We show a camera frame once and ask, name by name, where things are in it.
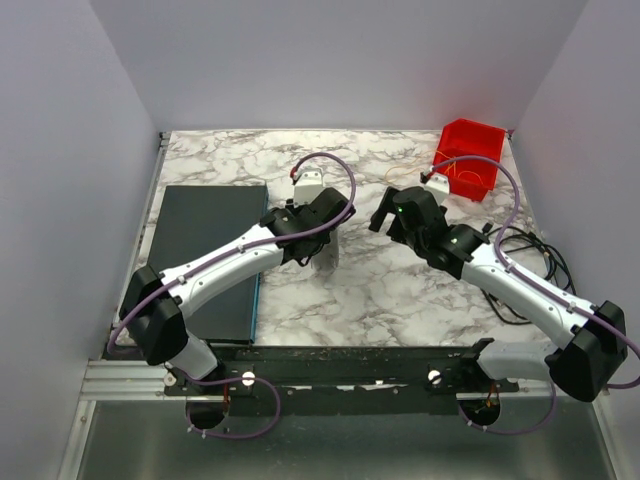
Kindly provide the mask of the white perforated cable spool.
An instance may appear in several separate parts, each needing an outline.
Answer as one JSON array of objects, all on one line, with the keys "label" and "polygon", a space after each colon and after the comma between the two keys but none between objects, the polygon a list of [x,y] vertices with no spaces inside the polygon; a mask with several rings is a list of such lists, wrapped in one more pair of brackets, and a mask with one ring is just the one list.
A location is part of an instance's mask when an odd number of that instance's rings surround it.
[{"label": "white perforated cable spool", "polygon": [[333,273],[339,265],[339,235],[338,230],[329,232],[329,243],[311,259],[312,268],[323,275]]}]

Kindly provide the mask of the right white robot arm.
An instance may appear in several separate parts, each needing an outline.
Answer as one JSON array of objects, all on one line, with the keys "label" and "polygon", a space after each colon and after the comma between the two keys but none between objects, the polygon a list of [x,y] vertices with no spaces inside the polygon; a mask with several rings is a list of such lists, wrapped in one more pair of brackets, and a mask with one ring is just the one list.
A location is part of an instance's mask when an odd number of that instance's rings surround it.
[{"label": "right white robot arm", "polygon": [[547,336],[543,343],[490,341],[476,358],[488,378],[550,380],[576,400],[593,401],[628,355],[623,310],[610,301],[596,306],[498,256],[484,233],[448,224],[445,213],[422,187],[389,187],[369,228],[379,231],[392,215],[386,232],[392,241],[505,302]]}]

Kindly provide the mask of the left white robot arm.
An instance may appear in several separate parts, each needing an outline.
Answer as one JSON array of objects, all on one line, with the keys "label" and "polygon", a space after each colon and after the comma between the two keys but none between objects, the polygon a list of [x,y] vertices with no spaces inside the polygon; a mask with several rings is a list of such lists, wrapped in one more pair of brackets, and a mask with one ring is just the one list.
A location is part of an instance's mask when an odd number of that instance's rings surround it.
[{"label": "left white robot arm", "polygon": [[148,365],[168,363],[202,380],[219,361],[186,320],[249,277],[290,261],[303,266],[354,213],[351,197],[327,187],[308,204],[269,210],[240,237],[196,260],[162,273],[145,265],[129,281],[120,320]]}]

